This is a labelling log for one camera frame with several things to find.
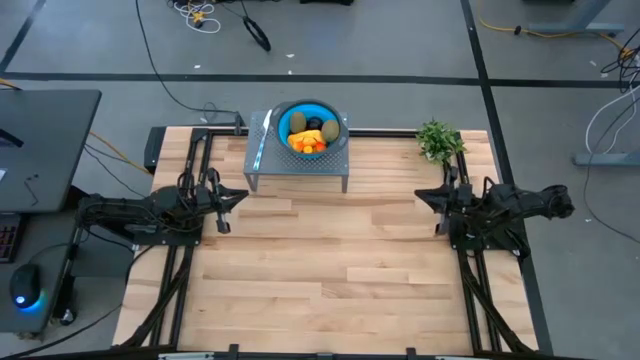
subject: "perforated metal platform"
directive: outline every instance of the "perforated metal platform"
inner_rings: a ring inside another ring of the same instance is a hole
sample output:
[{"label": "perforated metal platform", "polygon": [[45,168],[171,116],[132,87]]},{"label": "perforated metal platform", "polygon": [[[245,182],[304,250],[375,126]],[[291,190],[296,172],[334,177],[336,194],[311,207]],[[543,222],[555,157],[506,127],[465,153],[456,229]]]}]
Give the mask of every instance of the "perforated metal platform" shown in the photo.
[{"label": "perforated metal platform", "polygon": [[[249,143],[247,144],[247,153],[244,159],[244,175],[249,182],[251,190],[257,191],[260,175],[321,175],[341,176],[342,192],[347,191],[349,144],[337,153],[326,154],[316,159],[303,159],[287,151],[278,143],[279,140],[273,119],[267,131],[260,168],[258,171],[254,171],[253,163],[258,154],[260,140],[262,140],[264,133],[262,122],[266,115],[267,111],[254,112],[251,115]],[[345,125],[348,125],[347,115],[344,113],[340,115]]]}]

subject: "blue bowl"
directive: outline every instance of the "blue bowl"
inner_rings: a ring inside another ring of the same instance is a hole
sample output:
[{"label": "blue bowl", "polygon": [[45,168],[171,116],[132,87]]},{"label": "blue bowl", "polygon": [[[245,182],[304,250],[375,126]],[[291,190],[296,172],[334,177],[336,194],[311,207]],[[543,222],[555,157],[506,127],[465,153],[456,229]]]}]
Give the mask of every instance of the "blue bowl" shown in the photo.
[{"label": "blue bowl", "polygon": [[[317,117],[322,122],[329,120],[336,120],[340,125],[340,133],[338,139],[327,144],[327,149],[321,153],[305,154],[299,153],[289,146],[287,138],[289,137],[291,116],[295,112],[301,112],[307,119]],[[318,100],[300,100],[290,103],[282,103],[276,106],[273,110],[272,116],[277,119],[278,139],[280,144],[289,149],[292,153],[303,159],[317,159],[325,154],[334,153],[342,150],[347,143],[349,136],[349,130],[344,125],[344,122],[340,118],[340,115],[331,106]]]}]

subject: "wooden tabletop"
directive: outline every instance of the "wooden tabletop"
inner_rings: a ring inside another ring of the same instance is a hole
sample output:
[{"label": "wooden tabletop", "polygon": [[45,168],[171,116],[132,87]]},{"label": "wooden tabletop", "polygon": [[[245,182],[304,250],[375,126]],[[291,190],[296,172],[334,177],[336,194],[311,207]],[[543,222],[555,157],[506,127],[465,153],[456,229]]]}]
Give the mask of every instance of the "wooden tabletop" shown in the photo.
[{"label": "wooden tabletop", "polygon": [[[176,183],[190,133],[167,128],[154,190]],[[488,136],[461,135],[478,194],[485,176],[497,179]],[[210,165],[229,188],[248,189],[246,146],[246,137],[214,138]],[[231,234],[217,233],[215,216],[205,219],[180,350],[226,351],[236,343],[242,352],[472,354],[457,255],[434,235],[439,215],[413,194],[440,186],[442,169],[419,156],[414,139],[352,138],[349,146],[348,193],[338,177],[261,176],[257,193],[228,216]],[[114,343],[154,305],[166,251],[154,248],[133,268]],[[506,251],[485,257],[496,307],[537,348],[516,258]]]}]

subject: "gray floor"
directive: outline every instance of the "gray floor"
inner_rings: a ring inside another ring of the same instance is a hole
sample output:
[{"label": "gray floor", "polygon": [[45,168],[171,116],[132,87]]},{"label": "gray floor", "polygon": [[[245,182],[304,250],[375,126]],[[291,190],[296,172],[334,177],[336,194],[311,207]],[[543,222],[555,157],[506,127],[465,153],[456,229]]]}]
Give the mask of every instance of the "gray floor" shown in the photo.
[{"label": "gray floor", "polygon": [[[247,1],[249,12],[272,40],[274,50],[269,54],[222,8],[215,12],[222,22],[221,32],[202,35],[188,30],[183,18],[164,1],[140,2],[151,50],[163,73],[477,76],[457,1],[356,0],[352,7]],[[34,3],[0,0],[0,53]],[[486,21],[497,26],[561,19],[570,10],[567,7],[574,6],[549,1],[482,3],[479,9],[479,1],[472,1],[474,11],[480,10]],[[634,15],[639,11],[637,1],[614,1],[598,20],[624,23],[627,31],[618,38],[624,42],[638,26]],[[546,40],[482,27],[478,33],[492,78],[600,80],[599,67],[616,54],[612,44],[590,36]],[[48,0],[8,71],[150,73],[151,69],[133,2]],[[138,162],[149,127],[201,123],[202,114],[175,105],[155,82],[17,83],[26,89],[100,89],[103,98],[93,131]],[[245,119],[252,111],[283,100],[312,97],[348,112],[354,127],[416,127],[433,116],[461,129],[489,129],[479,87],[186,82],[168,86],[189,105],[213,100],[219,108],[239,110]],[[640,246],[592,221],[582,201],[585,173],[569,160],[571,153],[584,151],[588,120],[617,90],[494,88],[493,92],[517,183],[532,190],[566,184],[577,208],[566,220],[527,222],[555,353],[635,358],[640,351],[635,339],[640,333],[640,286],[635,281]],[[594,134],[604,129],[614,110],[603,114]],[[618,149],[633,150],[637,146],[633,134],[638,131],[639,123],[630,124],[621,133]],[[89,142],[100,146],[93,139]],[[149,190],[150,178],[118,162],[105,163],[137,191]],[[634,205],[640,200],[634,185],[640,172],[598,169],[591,175],[591,206],[611,224],[633,233]],[[107,196],[130,195],[88,157],[82,158],[74,183]],[[84,326],[122,298],[121,276],[130,255],[90,241],[79,256],[78,272],[89,276],[78,283],[81,317],[68,328],[48,329],[45,342]],[[107,348],[116,320],[114,314],[81,338],[48,353]],[[37,345],[11,334],[0,335],[0,355]]]}]

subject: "potted herb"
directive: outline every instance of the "potted herb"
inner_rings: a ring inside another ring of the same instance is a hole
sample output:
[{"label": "potted herb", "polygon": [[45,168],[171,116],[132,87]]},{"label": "potted herb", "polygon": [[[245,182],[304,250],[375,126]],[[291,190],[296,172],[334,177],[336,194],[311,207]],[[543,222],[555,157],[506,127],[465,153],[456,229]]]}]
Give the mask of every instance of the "potted herb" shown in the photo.
[{"label": "potted herb", "polygon": [[420,155],[424,155],[434,164],[449,164],[453,155],[460,151],[466,151],[462,139],[457,138],[456,133],[457,131],[447,124],[435,119],[424,123],[416,135],[421,148]]}]

